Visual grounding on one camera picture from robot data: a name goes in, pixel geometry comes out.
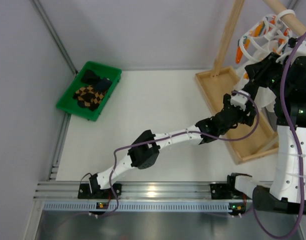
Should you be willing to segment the brown argyle sock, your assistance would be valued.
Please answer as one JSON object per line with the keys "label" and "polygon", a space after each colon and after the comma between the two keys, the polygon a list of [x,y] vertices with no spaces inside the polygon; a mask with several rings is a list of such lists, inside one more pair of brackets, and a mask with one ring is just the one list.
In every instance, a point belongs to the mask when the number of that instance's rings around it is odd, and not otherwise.
{"label": "brown argyle sock", "polygon": [[105,91],[98,91],[94,88],[89,92],[90,93],[90,106],[88,107],[91,111],[95,111],[99,105],[101,104],[102,100],[104,99],[105,95],[107,94],[108,90]]}
{"label": "brown argyle sock", "polygon": [[94,91],[92,85],[81,87],[73,95],[73,99],[77,100],[77,105],[80,108],[90,108],[93,98]]}

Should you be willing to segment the dark navy sock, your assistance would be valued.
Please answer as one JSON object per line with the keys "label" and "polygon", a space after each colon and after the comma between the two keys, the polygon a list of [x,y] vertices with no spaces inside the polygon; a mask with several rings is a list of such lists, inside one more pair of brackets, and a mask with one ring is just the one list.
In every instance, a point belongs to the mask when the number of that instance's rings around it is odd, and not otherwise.
{"label": "dark navy sock", "polygon": [[98,92],[105,92],[109,90],[111,85],[112,85],[112,81],[110,81],[107,78],[102,78],[94,85],[94,88]]}

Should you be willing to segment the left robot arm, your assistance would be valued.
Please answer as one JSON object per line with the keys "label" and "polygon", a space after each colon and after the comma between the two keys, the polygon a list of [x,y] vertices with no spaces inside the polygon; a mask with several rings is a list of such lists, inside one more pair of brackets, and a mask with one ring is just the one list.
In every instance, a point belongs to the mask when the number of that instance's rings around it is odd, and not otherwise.
{"label": "left robot arm", "polygon": [[223,136],[238,125],[252,127],[259,124],[259,110],[250,93],[233,91],[223,97],[223,109],[214,116],[198,121],[195,125],[170,133],[144,131],[131,145],[120,147],[113,153],[126,150],[121,159],[115,159],[109,169],[90,174],[87,183],[81,182],[79,199],[100,199],[117,196],[113,185],[128,172],[152,167],[162,151],[174,147],[208,144],[215,140],[228,141]]}

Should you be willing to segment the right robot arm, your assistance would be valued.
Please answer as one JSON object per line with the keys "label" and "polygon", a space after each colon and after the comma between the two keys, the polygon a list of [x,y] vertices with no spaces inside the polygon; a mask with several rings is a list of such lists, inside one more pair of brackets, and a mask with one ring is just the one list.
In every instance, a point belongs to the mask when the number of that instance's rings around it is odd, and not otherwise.
{"label": "right robot arm", "polygon": [[262,61],[247,65],[248,87],[263,87],[276,96],[279,138],[278,162],[270,187],[255,181],[250,175],[233,173],[228,186],[244,193],[258,211],[306,215],[306,56],[284,63],[279,55],[270,53]]}

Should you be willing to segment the white clip hanger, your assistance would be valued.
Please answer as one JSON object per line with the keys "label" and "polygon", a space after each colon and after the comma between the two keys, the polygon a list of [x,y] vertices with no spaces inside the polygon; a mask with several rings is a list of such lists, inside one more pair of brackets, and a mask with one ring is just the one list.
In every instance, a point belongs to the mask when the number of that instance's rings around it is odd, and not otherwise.
{"label": "white clip hanger", "polygon": [[257,63],[270,53],[276,53],[278,62],[282,61],[290,52],[287,52],[288,43],[293,37],[293,31],[281,18],[287,15],[295,16],[292,9],[281,13],[267,14],[238,40],[235,62],[239,64],[242,57],[248,62]]}

